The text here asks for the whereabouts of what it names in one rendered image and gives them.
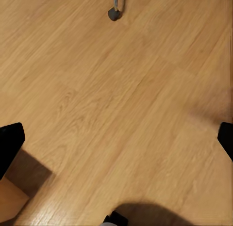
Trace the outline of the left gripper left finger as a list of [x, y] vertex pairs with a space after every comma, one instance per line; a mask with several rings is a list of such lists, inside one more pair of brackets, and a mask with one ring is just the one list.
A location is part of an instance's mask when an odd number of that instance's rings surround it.
[[25, 142], [21, 122], [0, 128], [0, 180]]

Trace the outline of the swivel chair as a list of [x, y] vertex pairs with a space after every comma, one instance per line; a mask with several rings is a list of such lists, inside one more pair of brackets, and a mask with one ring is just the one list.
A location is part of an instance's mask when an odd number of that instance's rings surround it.
[[114, 7], [108, 10], [108, 16], [111, 20], [114, 20], [120, 15], [118, 10], [118, 0], [114, 0]]

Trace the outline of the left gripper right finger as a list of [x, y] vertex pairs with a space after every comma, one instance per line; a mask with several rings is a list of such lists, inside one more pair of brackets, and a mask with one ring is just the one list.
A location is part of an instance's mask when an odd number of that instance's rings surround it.
[[233, 124], [222, 122], [217, 138], [233, 161]]

